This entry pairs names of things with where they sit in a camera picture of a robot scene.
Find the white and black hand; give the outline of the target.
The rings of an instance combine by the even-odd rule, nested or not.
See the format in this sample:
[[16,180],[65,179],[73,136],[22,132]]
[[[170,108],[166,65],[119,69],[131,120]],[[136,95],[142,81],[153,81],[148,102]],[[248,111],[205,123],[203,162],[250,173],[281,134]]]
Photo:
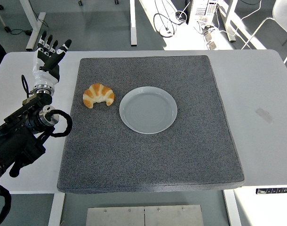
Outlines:
[[67,53],[72,40],[68,39],[58,47],[58,41],[52,42],[52,39],[53,35],[47,36],[44,31],[34,52],[32,74],[36,84],[55,85],[60,80],[58,64]]

